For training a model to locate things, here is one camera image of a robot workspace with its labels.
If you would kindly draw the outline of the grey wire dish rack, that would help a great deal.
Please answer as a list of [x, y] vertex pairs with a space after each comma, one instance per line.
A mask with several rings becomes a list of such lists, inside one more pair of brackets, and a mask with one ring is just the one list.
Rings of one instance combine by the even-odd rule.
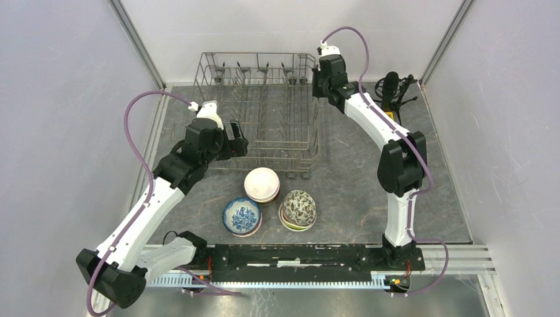
[[191, 81], [173, 93], [202, 104], [215, 100], [230, 129], [236, 120], [248, 154], [211, 165], [218, 171], [267, 167], [293, 180], [309, 180], [320, 155], [320, 107], [312, 97], [310, 53], [204, 52]]

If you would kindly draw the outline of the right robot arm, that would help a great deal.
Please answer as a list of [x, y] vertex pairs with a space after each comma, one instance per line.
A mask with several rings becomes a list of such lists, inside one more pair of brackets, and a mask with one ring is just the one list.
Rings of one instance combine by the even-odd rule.
[[382, 237], [382, 263], [399, 269], [415, 248], [413, 219], [415, 202], [426, 176], [426, 139], [410, 133], [382, 111], [357, 81], [347, 78], [339, 54], [319, 58], [312, 70], [312, 94], [325, 98], [355, 121], [381, 151], [377, 178], [388, 197], [388, 224]]

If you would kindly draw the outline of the floral brown patterned bowl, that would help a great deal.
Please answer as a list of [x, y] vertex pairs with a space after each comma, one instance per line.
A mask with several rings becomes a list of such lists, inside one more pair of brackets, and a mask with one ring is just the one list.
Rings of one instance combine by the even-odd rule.
[[297, 227], [310, 227], [317, 218], [317, 206], [312, 196], [304, 190], [291, 190], [281, 205], [284, 220]]

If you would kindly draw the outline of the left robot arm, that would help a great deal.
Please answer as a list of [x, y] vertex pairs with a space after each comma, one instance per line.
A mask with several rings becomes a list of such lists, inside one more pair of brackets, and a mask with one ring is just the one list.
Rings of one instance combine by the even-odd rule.
[[215, 120], [196, 118], [185, 137], [149, 172], [149, 185], [117, 229], [95, 250], [82, 249], [77, 266], [93, 291], [105, 296], [110, 307], [128, 308], [141, 296], [147, 283], [181, 265], [199, 269], [207, 262], [207, 250], [181, 234], [150, 255], [142, 255], [148, 239], [169, 212], [203, 179], [214, 161], [244, 157], [248, 153], [239, 121], [230, 121], [233, 138]]

